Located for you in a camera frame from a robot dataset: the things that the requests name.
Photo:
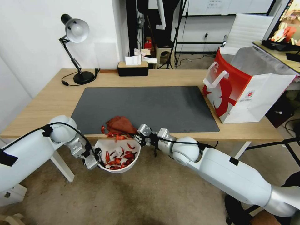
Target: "stool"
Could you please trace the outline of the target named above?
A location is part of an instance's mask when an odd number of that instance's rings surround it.
[[[171,48],[170,47],[156,47],[157,63],[155,64],[155,69],[159,68],[163,64],[163,63],[160,64],[161,54],[163,52],[168,52],[168,54],[166,54],[166,56],[169,56],[169,54],[171,53]],[[175,53],[174,53],[174,50],[173,50],[172,55],[171,55],[171,65],[174,69],[175,68]],[[167,67],[167,64],[162,66],[160,69],[165,69],[166,67]]]

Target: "black tissue box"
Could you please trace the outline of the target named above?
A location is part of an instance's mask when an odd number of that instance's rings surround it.
[[[142,61],[140,65],[126,65],[125,62],[118,63],[118,73],[120,77],[148,76],[148,62]]]

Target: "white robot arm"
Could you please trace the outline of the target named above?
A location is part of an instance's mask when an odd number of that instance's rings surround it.
[[[208,148],[191,137],[176,139],[165,128],[155,133],[143,124],[138,133],[135,140],[142,146],[154,145],[243,203],[259,205],[280,217],[290,217],[300,209],[299,187],[273,186],[253,167],[212,147]]]
[[[95,168],[101,161],[101,154],[99,150],[95,152],[89,141],[76,129],[77,124],[72,118],[57,116],[48,125],[0,149],[0,192],[24,180],[62,145],[68,146],[74,157],[82,158],[88,169]]]

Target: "computer screen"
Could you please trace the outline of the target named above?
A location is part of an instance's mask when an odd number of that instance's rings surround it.
[[[300,0],[288,2],[268,40],[278,44],[300,46]]]

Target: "desk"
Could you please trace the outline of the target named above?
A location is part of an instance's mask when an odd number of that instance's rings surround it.
[[[278,59],[288,67],[290,67],[292,70],[296,71],[297,73],[300,73],[300,63],[292,60],[288,60],[285,53],[287,52],[280,52],[277,50],[271,50],[265,46],[262,45],[261,41],[255,41],[253,42],[254,46],[259,48],[260,50],[268,53],[269,55],[273,56],[274,58]]]
[[[137,87],[137,86],[193,86],[197,85],[202,90],[203,79],[207,70],[149,70],[147,77],[119,77],[117,72],[99,73],[95,81],[81,86],[64,86],[61,78],[74,69],[61,69],[46,87],[24,108],[17,118],[2,132],[2,138],[18,138],[33,129],[41,127],[58,115],[71,116],[78,100],[86,87]],[[70,84],[73,76],[67,77]],[[235,141],[239,142],[233,151],[238,158],[245,148],[256,142],[282,141],[283,137],[273,127],[266,117],[260,122],[222,124],[215,110],[207,98],[205,98],[216,122],[220,128],[219,132],[194,132],[194,133],[172,133],[180,138],[190,136],[197,141]],[[86,135],[89,139],[105,139],[104,134]],[[63,164],[57,152],[51,160],[59,167],[62,173],[73,180],[74,175],[69,168]]]

